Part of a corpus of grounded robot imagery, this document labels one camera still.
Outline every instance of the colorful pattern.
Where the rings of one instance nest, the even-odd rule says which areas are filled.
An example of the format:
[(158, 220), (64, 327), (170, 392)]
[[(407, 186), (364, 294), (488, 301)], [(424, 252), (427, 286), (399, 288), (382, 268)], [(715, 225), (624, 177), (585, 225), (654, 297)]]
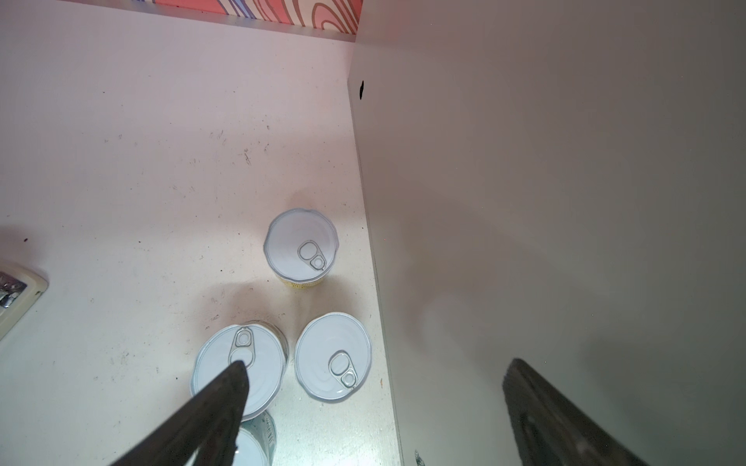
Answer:
[(192, 10), (356, 34), (363, 0), (145, 0)]

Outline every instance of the can lid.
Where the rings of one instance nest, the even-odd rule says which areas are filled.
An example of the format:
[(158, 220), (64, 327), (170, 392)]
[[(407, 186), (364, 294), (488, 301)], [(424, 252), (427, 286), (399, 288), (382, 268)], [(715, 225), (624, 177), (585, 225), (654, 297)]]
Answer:
[(264, 255), (273, 271), (294, 283), (308, 283), (329, 272), (339, 238), (331, 221), (320, 212), (292, 209), (269, 225)]
[(363, 384), (371, 360), (365, 327), (349, 314), (331, 312), (303, 330), (295, 347), (295, 376), (312, 397), (343, 400)]
[(242, 360), (248, 375), (243, 420), (257, 417), (280, 391), (286, 355), (279, 338), (261, 324), (231, 325), (202, 345), (190, 389), (199, 393), (233, 361)]

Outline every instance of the white surface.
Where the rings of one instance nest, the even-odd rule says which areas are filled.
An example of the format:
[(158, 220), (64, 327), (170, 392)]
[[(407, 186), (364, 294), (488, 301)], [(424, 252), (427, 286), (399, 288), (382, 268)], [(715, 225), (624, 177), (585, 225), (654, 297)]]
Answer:
[(405, 464), (519, 465), (520, 357), (650, 465), (743, 465), (746, 3), (364, 10), (349, 95)]
[(253, 335), (254, 352), (239, 347), (231, 353), (233, 339), (240, 328), (240, 325), (232, 325), (210, 337), (197, 355), (189, 387), (192, 395), (197, 394), (228, 367), (229, 357), (230, 362), (237, 361), (241, 359), (241, 354), (245, 351), (244, 354), (248, 354), (248, 357), (243, 357), (243, 362), (250, 363), (250, 365), (246, 369), (248, 397), (243, 415), (244, 420), (248, 420), (261, 414), (280, 391), (287, 355), (283, 352), (278, 337), (265, 327), (256, 324), (248, 326)]
[[(371, 367), (370, 339), (352, 316), (327, 314), (305, 328), (295, 348), (295, 361), (298, 381), (309, 394), (321, 400), (341, 400), (366, 381)], [(357, 376), (357, 380), (345, 386), (333, 374), (345, 381), (350, 375)]]
[(272, 222), (264, 254), (282, 278), (309, 283), (329, 273), (337, 248), (339, 238), (328, 218), (313, 210), (293, 209)]
[[(397, 464), (352, 44), (24, 1), (0, 9), (0, 45), (0, 256), (50, 283), (0, 341), (0, 465), (108, 464), (189, 399), (215, 331), (268, 321), (292, 354), (332, 310), (371, 333), (369, 381), (325, 404), (291, 361), (269, 407), (275, 466)], [(263, 256), (291, 207), (339, 231), (313, 289), (286, 286)]]

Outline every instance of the metal can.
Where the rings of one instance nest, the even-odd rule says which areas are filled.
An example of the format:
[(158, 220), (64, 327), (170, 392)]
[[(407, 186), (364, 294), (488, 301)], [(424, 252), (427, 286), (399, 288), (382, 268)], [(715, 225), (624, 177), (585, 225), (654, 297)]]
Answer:
[(371, 339), (354, 317), (330, 312), (311, 321), (295, 346), (295, 376), (321, 401), (340, 401), (365, 382), (372, 362)]
[[(272, 466), (275, 457), (275, 421), (267, 411), (249, 421), (241, 423), (236, 436), (236, 452), (233, 455), (233, 466)], [(187, 466), (192, 466), (196, 459), (195, 452)]]
[(318, 285), (331, 270), (339, 237), (331, 220), (315, 210), (292, 209), (269, 225), (264, 255), (269, 267), (294, 288)]
[(248, 397), (242, 421), (267, 409), (280, 391), (287, 365), (287, 340), (274, 325), (251, 321), (231, 325), (202, 345), (192, 372), (192, 396), (202, 390), (232, 362), (242, 360), (248, 375)]

